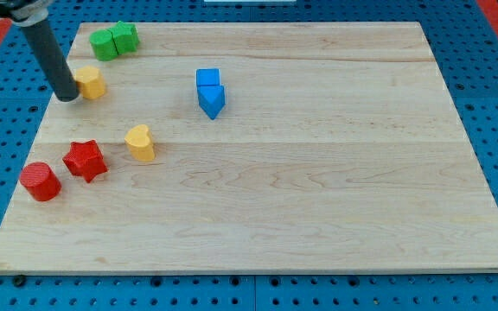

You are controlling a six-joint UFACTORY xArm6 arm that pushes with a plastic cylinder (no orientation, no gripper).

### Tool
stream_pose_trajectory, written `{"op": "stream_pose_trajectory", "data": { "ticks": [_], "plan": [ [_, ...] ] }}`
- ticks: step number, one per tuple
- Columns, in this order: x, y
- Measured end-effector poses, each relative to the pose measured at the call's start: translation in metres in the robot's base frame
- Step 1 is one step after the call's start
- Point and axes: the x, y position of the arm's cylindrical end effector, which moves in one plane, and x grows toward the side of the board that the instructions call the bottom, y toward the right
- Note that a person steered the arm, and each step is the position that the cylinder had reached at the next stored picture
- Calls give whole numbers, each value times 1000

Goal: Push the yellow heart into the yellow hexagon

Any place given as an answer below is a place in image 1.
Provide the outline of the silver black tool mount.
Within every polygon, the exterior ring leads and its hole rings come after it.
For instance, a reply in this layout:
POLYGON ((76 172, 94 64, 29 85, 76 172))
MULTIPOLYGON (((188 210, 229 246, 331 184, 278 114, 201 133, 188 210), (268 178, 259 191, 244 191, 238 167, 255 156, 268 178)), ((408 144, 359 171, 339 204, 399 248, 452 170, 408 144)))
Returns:
POLYGON ((0 20, 11 20, 19 27, 30 27, 48 18, 54 0, 0 0, 0 20))

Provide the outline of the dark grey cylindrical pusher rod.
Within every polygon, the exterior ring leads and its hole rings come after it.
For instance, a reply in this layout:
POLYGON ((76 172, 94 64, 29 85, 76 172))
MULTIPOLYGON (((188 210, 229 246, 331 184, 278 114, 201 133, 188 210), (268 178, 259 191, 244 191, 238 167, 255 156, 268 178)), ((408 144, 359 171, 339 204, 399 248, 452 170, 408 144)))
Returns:
POLYGON ((22 32, 51 85, 55 97, 61 102, 77 99, 80 91, 48 19, 23 26, 22 32))

